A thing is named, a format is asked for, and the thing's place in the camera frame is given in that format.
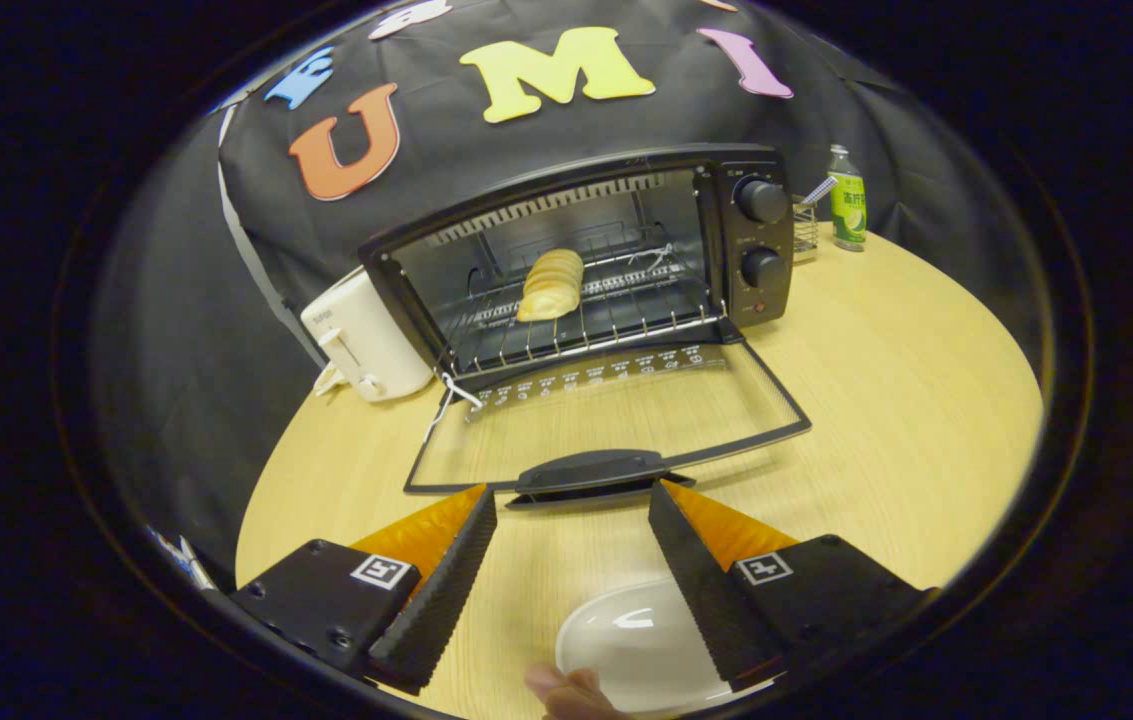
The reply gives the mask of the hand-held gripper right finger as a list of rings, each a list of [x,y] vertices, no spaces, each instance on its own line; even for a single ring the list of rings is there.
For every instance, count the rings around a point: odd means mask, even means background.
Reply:
[[[835,674],[936,594],[844,537],[799,541],[671,480],[651,488],[648,520],[714,669],[735,691]]]

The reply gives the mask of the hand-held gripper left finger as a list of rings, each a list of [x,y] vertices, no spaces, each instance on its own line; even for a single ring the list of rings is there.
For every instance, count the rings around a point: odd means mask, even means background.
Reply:
[[[432,680],[497,528],[485,484],[352,544],[310,539],[229,594],[296,650],[418,694]]]

